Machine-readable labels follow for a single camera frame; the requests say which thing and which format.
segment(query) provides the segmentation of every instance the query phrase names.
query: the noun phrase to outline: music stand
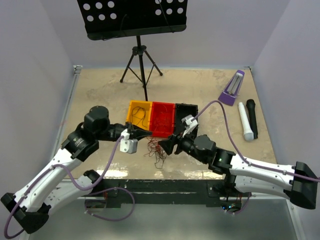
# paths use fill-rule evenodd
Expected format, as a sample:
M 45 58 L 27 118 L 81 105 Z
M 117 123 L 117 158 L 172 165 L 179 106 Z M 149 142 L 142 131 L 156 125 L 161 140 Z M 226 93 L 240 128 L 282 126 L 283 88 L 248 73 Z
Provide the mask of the music stand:
M 132 55 L 120 80 L 130 69 L 142 82 L 145 100 L 148 101 L 147 83 L 156 63 L 153 61 L 146 46 L 141 45 L 141 35 L 182 32 L 187 25 L 188 0 L 77 0 L 87 37 L 90 40 L 109 40 L 114 38 L 136 36 L 137 46 L 133 47 Z M 152 63 L 151 72 L 146 82 L 143 53 Z M 130 68 L 134 56 L 139 56 L 141 78 Z

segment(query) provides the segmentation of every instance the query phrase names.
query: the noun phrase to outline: cable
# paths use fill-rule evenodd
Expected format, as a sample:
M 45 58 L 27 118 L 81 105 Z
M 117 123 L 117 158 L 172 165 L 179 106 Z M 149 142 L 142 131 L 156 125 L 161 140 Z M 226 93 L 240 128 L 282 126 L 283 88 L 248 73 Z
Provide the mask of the cable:
M 88 206 L 87 206 L 86 204 L 84 204 L 85 213 L 88 213 L 88 214 L 90 214 L 91 216 L 96 217 L 96 218 L 98 218 L 98 219 L 102 219 L 102 220 L 106 220 L 106 221 L 111 221 L 111 222 L 118 222 L 118 221 L 121 221 L 121 220 L 124 220 L 124 219 L 128 218 L 128 217 L 134 212 L 135 206 L 136 206 L 136 205 L 135 205 L 136 202 L 135 202 L 135 198 L 134 198 L 134 196 L 132 195 L 132 193 L 131 193 L 130 191 L 128 191 L 127 189 L 125 189 L 125 188 L 123 188 L 123 187 L 117 187 L 117 186 L 115 186 L 115 187 L 111 187 L 111 188 L 108 188 L 108 189 L 104 189 L 104 190 L 102 190 L 102 191 L 97 191 L 97 192 L 94 192 L 94 193 L 90 193 L 89 196 L 97 195 L 97 194 L 101 194 L 101 193 L 105 193 L 105 192 L 108 192 L 108 191 L 111 191 L 111 190 L 116 190 L 116 189 L 125 191 L 126 193 L 128 193 L 128 194 L 130 195 L 130 197 L 131 197 L 131 199 L 132 199 L 132 208 L 131 208 L 130 212 L 129 212 L 127 215 L 122 216 L 122 217 L 120 217 L 120 218 L 108 218 L 108 217 L 104 217 L 104 216 L 99 216 L 99 215 L 96 215 L 96 214 L 92 213 L 91 211 L 89 211 Z
M 19 207 L 19 205 L 23 202 L 23 200 L 25 198 L 27 198 L 27 195 L 30 193 L 31 189 L 34 188 L 34 186 L 45 176 L 47 175 L 49 172 L 51 171 L 50 168 L 48 168 L 47 170 L 45 170 L 33 183 L 30 184 L 30 186 L 26 189 L 26 191 L 24 192 L 23 196 L 19 199 L 19 201 L 16 203 L 16 205 L 13 207 L 12 211 L 10 212 L 7 220 L 6 220 L 6 223 L 4 225 L 4 231 L 3 231 L 3 234 L 4 234 L 4 237 L 6 239 L 14 239 L 16 238 L 17 236 L 19 236 L 21 233 L 24 232 L 24 229 L 20 230 L 18 233 L 16 233 L 15 235 L 12 235 L 12 236 L 9 236 L 8 235 L 8 228 L 9 228 L 9 224 L 10 224 L 10 221 L 11 221 L 11 218 L 14 216 L 17 208 Z
M 249 196 L 248 196 L 248 198 L 246 199 L 246 201 L 245 201 L 245 203 L 244 203 L 244 205 L 243 205 L 243 207 L 239 210 L 239 211 L 236 211 L 236 212 L 229 212 L 229 211 L 225 211 L 226 213 L 228 213 L 228 214 L 231 214 L 231 215 L 237 215 L 237 214 L 240 214 L 241 212 L 243 212 L 245 209 L 246 209 L 246 207 L 248 206 L 248 203 L 249 203 L 249 199 L 250 199 L 250 197 L 252 196 L 252 193 L 251 192 L 249 192 Z
M 225 108 L 224 106 L 222 105 L 222 103 L 218 100 L 213 100 L 211 102 L 209 102 L 193 119 L 192 121 L 196 120 L 197 118 L 200 117 L 200 115 L 213 103 L 218 103 L 220 106 L 221 106 L 221 109 L 222 109 L 222 112 L 223 112 L 223 116 L 224 116 L 224 122 L 225 122 L 225 127 L 226 127 L 226 132 L 228 134 L 228 137 L 230 139 L 230 142 L 232 143 L 234 149 L 236 150 L 236 152 L 239 154 L 240 158 L 248 165 L 251 165 L 253 167 L 256 167 L 256 168 L 260 168 L 260 169 L 264 169 L 264 170 L 269 170 L 269 171 L 274 171 L 274 172 L 277 172 L 277 173 L 284 173 L 283 170 L 280 170 L 280 169 L 276 169 L 276 168 L 272 168 L 272 167 L 268 167 L 268 166 L 261 166 L 261 165 L 258 165 L 258 164 L 255 164 L 255 163 L 250 163 L 243 155 L 242 153 L 240 152 L 239 148 L 236 146 L 234 140 L 232 139 L 231 137 L 231 134 L 230 134 L 230 131 L 229 131 L 229 126 L 228 126 L 228 120 L 227 120 L 227 115 L 226 115 L 226 111 L 225 111 Z M 320 183 L 320 178 L 313 178 L 313 177 L 309 177 L 309 176 L 303 176 L 303 175 L 300 175 L 300 174 L 297 174 L 297 173 L 293 173 L 293 172 L 286 172 L 285 174 L 288 174 L 290 176 L 294 176 L 294 177 L 297 177 L 297 178 L 301 178 L 301 179 L 305 179 L 305 180 L 308 180 L 308 181 L 312 181 L 312 182 L 317 182 L 317 183 Z
M 70 177 L 71 182 L 73 183 L 73 185 L 74 185 L 77 189 L 80 189 L 81 191 L 87 191 L 87 190 L 93 189 L 93 188 L 94 188 L 95 186 L 97 186 L 97 185 L 101 182 L 101 180 L 104 178 L 104 176 L 105 176 L 107 170 L 109 169 L 109 167 L 110 167 L 110 165 L 111 165 L 111 162 L 112 162 L 112 160 L 113 160 L 113 158 L 114 158 L 114 156 L 115 156 L 115 153 L 116 153 L 116 150 L 117 150 L 117 146 L 118 146 L 118 144 L 120 143 L 121 139 L 123 139 L 123 138 L 124 138 L 124 136 L 120 136 L 120 137 L 116 140 L 115 145 L 114 145 L 114 147 L 113 147 L 113 149 L 112 149 L 111 155 L 110 155 L 110 157 L 109 157 L 109 161 L 108 161 L 107 165 L 105 166 L 105 169 L 104 169 L 103 172 L 101 173 L 100 177 L 99 177 L 92 185 L 90 185 L 90 186 L 85 186 L 85 187 L 80 186 L 80 185 L 76 182 L 75 178 L 72 176 L 71 171 L 70 171 L 65 165 L 55 164 L 55 165 L 52 165 L 52 167 L 54 167 L 54 168 L 57 168 L 57 167 L 58 167 L 58 168 L 63 168 L 63 169 L 66 171 L 66 173 L 68 174 L 68 176 Z
M 117 146 L 118 146 L 118 144 L 120 143 L 120 141 L 121 141 L 122 138 L 123 138 L 123 136 L 121 136 L 121 137 L 119 137 L 119 138 L 117 139 L 117 141 L 115 142 L 115 145 L 114 145 L 114 147 L 113 147 L 113 149 L 112 149 L 112 152 L 111 152 L 109 161 L 108 161 L 105 169 L 103 170 L 103 172 L 102 172 L 102 174 L 100 175 L 100 177 L 95 181 L 95 183 L 93 183 L 93 184 L 90 185 L 90 186 L 82 187 L 82 186 L 80 186 L 79 184 L 77 184 L 75 178 L 74 178 L 74 177 L 72 176 L 72 174 L 71 174 L 71 171 L 70 171 L 66 166 L 64 166 L 64 165 L 62 165 L 62 164 L 52 165 L 51 168 L 48 168 L 47 170 L 45 170 L 39 177 L 37 177 L 37 178 L 33 181 L 33 183 L 30 184 L 30 186 L 29 186 L 29 187 L 26 189 L 26 191 L 23 193 L 22 197 L 19 199 L 19 201 L 18 201 L 18 202 L 15 204 L 15 206 L 13 207 L 12 211 L 10 212 L 10 214 L 9 214 L 7 220 L 6 220 L 5 226 L 4 226 L 4 231 L 3 231 L 4 237 L 5 237 L 6 239 L 14 239 L 14 238 L 16 238 L 17 236 L 19 236 L 19 235 L 24 231 L 24 230 L 22 229 L 21 231 L 19 231 L 19 232 L 16 233 L 15 235 L 12 235 L 12 236 L 8 235 L 8 228 L 9 228 L 9 224 L 10 224 L 11 218 L 14 216 L 16 210 L 18 209 L 18 207 L 20 206 L 20 204 L 23 202 L 23 200 L 27 197 L 27 195 L 30 193 L 30 191 L 35 187 L 35 185 L 36 185 L 45 175 L 47 175 L 47 174 L 48 174 L 51 170 L 53 170 L 54 168 L 63 168 L 63 169 L 67 172 L 67 174 L 69 175 L 71 182 L 74 184 L 74 186 L 75 186 L 76 188 L 78 188 L 78 189 L 80 189 L 80 190 L 82 190 L 82 191 L 87 191 L 87 190 L 93 189 L 93 188 L 94 188 L 96 185 L 98 185 L 98 183 L 104 178 L 104 176 L 105 176 L 107 170 L 109 169 L 109 167 L 110 167 L 110 165 L 111 165 L 111 162 L 112 162 L 112 160 L 113 160 L 113 158 L 114 158 L 114 156 L 115 156 L 115 152 L 116 152 Z M 135 201 L 134 201 L 133 195 L 131 194 L 130 196 L 131 196 L 131 198 L 133 199 L 133 207 L 132 207 L 132 210 L 131 210 L 131 211 L 133 211 L 134 205 L 135 205 Z
M 148 147 L 149 153 L 146 153 L 144 156 L 146 156 L 146 155 L 148 155 L 149 157 L 155 156 L 154 166 L 156 169 L 161 170 L 164 166 L 165 160 L 167 158 L 167 154 L 164 151 L 164 149 L 159 145 L 158 139 L 154 139 L 153 137 L 151 137 L 148 140 L 149 140 L 149 142 L 148 142 L 147 147 Z M 161 167 L 158 167 L 157 164 L 160 161 L 162 161 L 162 164 L 161 164 Z
M 143 111 L 143 117 L 142 118 L 139 118 L 137 117 L 136 115 L 138 114 L 138 112 L 142 110 Z M 140 107 L 140 106 L 136 106 L 132 109 L 131 111 L 131 115 L 130 115 L 130 122 L 132 123 L 132 125 L 136 125 L 138 126 L 139 123 L 141 123 L 141 125 L 145 128 L 148 128 L 148 126 L 144 125 L 144 120 L 146 119 L 146 116 L 147 116 L 147 111 L 145 108 L 143 107 Z M 139 119 L 140 121 L 138 123 L 134 123 L 134 118 L 136 119 Z
M 172 30 L 171 26 L 169 25 L 169 22 L 168 22 L 168 20 L 167 20 L 167 17 L 166 17 L 166 14 L 165 14 L 165 12 L 164 12 L 164 9 L 162 8 L 162 4 L 161 4 L 161 1 L 162 1 L 162 0 L 157 0 L 157 1 L 158 1 L 159 5 L 160 5 L 162 14 L 163 14 L 163 16 L 164 16 L 164 20 L 165 20 L 166 24 L 168 25 L 168 27 L 169 27 L 169 29 L 170 29 L 170 32 L 174 33 L 174 31 Z

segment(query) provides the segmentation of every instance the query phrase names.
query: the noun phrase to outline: black microphone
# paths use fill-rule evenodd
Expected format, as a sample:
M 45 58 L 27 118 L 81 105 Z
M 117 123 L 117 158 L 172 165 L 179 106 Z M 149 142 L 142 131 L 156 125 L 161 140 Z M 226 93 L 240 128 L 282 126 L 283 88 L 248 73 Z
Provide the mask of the black microphone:
M 257 119 L 256 119 L 256 111 L 255 111 L 256 103 L 253 99 L 249 99 L 246 101 L 246 108 L 248 109 L 249 113 L 249 121 L 250 127 L 253 131 L 253 138 L 258 138 L 258 127 L 257 127 Z

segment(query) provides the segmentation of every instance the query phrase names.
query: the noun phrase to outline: white wall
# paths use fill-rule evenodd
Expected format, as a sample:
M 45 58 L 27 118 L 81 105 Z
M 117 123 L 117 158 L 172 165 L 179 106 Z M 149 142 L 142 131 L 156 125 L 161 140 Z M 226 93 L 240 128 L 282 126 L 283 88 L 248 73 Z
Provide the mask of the white wall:
M 307 163 L 320 176 L 320 1 L 291 0 L 253 67 L 277 161 Z M 317 209 L 300 209 L 308 240 L 320 236 Z
M 39 0 L 0 1 L 0 35 L 2 196 L 23 187 L 49 161 L 73 66 Z M 8 214 L 0 204 L 1 230 Z M 11 234 L 20 230 L 15 223 Z
M 134 37 L 91 41 L 76 0 L 41 1 L 74 64 L 126 66 L 136 44 Z M 288 2 L 189 0 L 185 31 L 143 36 L 142 44 L 161 67 L 252 66 Z M 138 59 L 132 63 L 138 66 Z

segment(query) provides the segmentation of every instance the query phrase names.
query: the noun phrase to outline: white microphone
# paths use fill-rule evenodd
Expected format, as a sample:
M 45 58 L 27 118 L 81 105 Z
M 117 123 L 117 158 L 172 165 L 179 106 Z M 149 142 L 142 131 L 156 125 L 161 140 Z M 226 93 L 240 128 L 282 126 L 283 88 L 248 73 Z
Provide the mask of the white microphone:
M 239 108 L 239 113 L 240 113 L 242 127 L 243 127 L 244 139 L 248 142 L 251 142 L 254 139 L 254 132 L 250 128 L 245 106 L 242 102 L 239 102 L 238 108 Z

